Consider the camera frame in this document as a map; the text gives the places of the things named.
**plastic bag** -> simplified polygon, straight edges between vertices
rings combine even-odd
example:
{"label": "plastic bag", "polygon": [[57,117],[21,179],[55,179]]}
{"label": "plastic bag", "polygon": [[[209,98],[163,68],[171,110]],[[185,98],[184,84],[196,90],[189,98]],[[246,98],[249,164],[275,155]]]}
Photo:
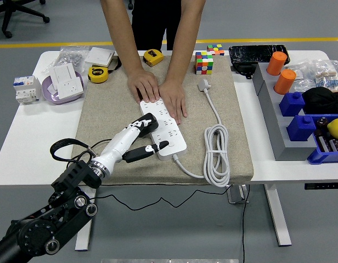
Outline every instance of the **plastic bag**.
{"label": "plastic bag", "polygon": [[59,56],[47,68],[42,71],[45,74],[49,74],[49,71],[54,66],[72,63],[74,70],[78,73],[82,73],[85,70],[85,59],[89,53],[89,46],[70,46],[61,47]]}
{"label": "plastic bag", "polygon": [[332,92],[338,92],[338,61],[313,60],[310,69],[314,74],[316,87],[324,87]]}
{"label": "plastic bag", "polygon": [[303,60],[287,68],[297,74],[291,87],[295,92],[305,92],[315,87],[324,87],[332,92],[338,92],[337,60]]}
{"label": "plastic bag", "polygon": [[309,70],[309,62],[309,60],[302,60],[297,64],[286,67],[295,71],[297,74],[297,77],[290,89],[293,92],[305,92],[311,88],[316,87],[316,83],[313,80],[312,73]]}

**robotic arm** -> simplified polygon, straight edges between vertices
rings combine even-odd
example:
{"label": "robotic arm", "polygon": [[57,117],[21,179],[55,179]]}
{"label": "robotic arm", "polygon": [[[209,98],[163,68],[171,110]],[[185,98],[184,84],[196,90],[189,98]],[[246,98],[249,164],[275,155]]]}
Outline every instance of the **robotic arm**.
{"label": "robotic arm", "polygon": [[116,134],[89,165],[84,161],[71,164],[51,184],[54,193],[47,206],[21,220],[11,221],[0,241],[0,263],[25,263],[35,256],[57,253],[97,213],[97,206],[78,187],[79,183],[83,181],[91,188],[98,188],[102,180],[112,175],[115,163],[147,158],[166,147],[168,141],[127,151],[138,137],[157,127],[157,120],[148,113]]}

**tape measure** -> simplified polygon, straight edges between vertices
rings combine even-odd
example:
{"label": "tape measure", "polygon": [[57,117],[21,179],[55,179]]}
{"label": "tape measure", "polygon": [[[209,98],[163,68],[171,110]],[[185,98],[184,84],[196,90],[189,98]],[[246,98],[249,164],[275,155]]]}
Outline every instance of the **tape measure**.
{"label": "tape measure", "polygon": [[108,79],[108,75],[113,71],[116,71],[121,67],[121,61],[118,59],[118,64],[113,70],[109,70],[107,67],[93,66],[88,69],[88,79],[93,83],[102,83]]}
{"label": "tape measure", "polygon": [[164,59],[163,54],[159,50],[156,50],[156,49],[147,50],[143,54],[143,61],[150,67],[157,65],[163,59]]}

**rubik's cube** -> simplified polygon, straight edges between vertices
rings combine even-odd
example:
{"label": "rubik's cube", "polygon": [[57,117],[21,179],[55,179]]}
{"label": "rubik's cube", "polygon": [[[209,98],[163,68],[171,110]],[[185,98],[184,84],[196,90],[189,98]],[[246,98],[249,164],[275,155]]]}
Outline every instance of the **rubik's cube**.
{"label": "rubik's cube", "polygon": [[195,55],[196,75],[210,75],[213,70],[213,56],[210,52],[196,52]]}
{"label": "rubik's cube", "polygon": [[210,51],[212,53],[212,55],[220,55],[223,56],[224,55],[224,49],[222,47],[221,44],[217,44],[217,45],[208,45],[207,46],[207,51]]}

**lemon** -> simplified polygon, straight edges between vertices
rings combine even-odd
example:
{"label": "lemon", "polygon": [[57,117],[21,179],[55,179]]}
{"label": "lemon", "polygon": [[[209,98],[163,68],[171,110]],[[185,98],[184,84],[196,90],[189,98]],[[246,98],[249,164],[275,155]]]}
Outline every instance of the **lemon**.
{"label": "lemon", "polygon": [[333,137],[338,139],[338,119],[334,119],[328,124],[328,130]]}

